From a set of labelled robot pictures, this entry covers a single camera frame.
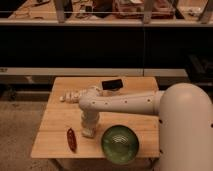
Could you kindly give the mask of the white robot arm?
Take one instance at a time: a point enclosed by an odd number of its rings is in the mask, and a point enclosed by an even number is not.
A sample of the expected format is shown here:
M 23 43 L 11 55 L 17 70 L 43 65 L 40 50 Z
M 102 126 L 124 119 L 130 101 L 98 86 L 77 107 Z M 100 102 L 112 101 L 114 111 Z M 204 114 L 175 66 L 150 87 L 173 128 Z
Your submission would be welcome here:
M 101 112 L 157 114 L 160 171 L 213 171 L 213 103 L 196 85 L 108 97 L 92 87 L 80 97 L 79 107 L 88 129 L 96 127 Z

